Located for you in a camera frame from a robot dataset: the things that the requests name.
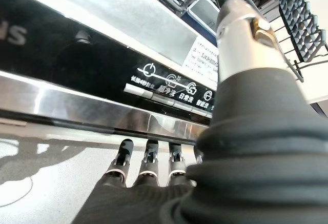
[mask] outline control button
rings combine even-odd
[[[191,110],[191,112],[197,114],[197,115],[201,115],[201,116],[206,116],[207,112],[204,110],[201,110],[199,108],[193,107],[193,109]]]
[[[143,69],[137,68],[140,72],[142,72],[146,77],[151,77],[156,72],[156,67],[153,63],[146,64]]]
[[[186,91],[191,94],[191,95],[194,95],[196,92],[197,92],[197,89],[196,89],[196,83],[194,82],[191,82],[187,85],[187,88],[186,88]]]
[[[134,95],[145,97],[145,98],[152,98],[152,96],[153,96],[152,92],[147,91],[147,90],[145,90],[143,88],[140,88],[140,87],[136,87],[136,86],[131,85],[131,84],[126,84],[125,88],[124,88],[124,91],[128,92],[128,93],[131,93],[131,94],[134,94]]]
[[[170,99],[168,97],[163,97],[155,93],[153,94],[152,100],[169,106],[172,106],[174,104],[173,99]]]
[[[166,80],[165,80],[165,83],[167,86],[171,87],[171,88],[176,88],[176,75],[175,74],[169,74],[167,77],[166,77]]]
[[[209,119],[212,119],[212,117],[213,117],[212,116],[212,113],[208,112],[207,115],[206,115],[206,117],[209,118]]]
[[[191,111],[193,109],[192,106],[186,105],[186,104],[181,103],[179,101],[174,101],[173,107],[181,109],[181,110],[186,110],[186,111]]]
[[[207,91],[205,94],[204,94],[204,99],[206,100],[206,101],[209,101],[211,98],[212,98],[212,96],[213,96],[213,92],[212,91]]]

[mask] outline dish rack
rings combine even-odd
[[[181,17],[196,0],[159,0]],[[211,0],[219,9],[226,0]],[[305,0],[246,0],[273,25],[285,62],[296,79],[304,82],[302,69],[322,64],[317,57],[328,55],[325,30],[319,29],[316,15]]]

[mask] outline black rubber sleeve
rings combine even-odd
[[[196,188],[166,204],[162,223],[327,224],[328,120],[285,70],[261,68],[218,85],[212,123],[190,166]]]

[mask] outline black control panel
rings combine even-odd
[[[0,70],[205,125],[210,122],[210,116],[183,110],[181,104],[210,114],[212,90],[34,0],[0,0],[0,51]],[[180,108],[127,93],[127,84],[180,103]]]
[[[211,112],[214,107],[214,92],[149,59],[139,61],[129,83],[186,105]]]

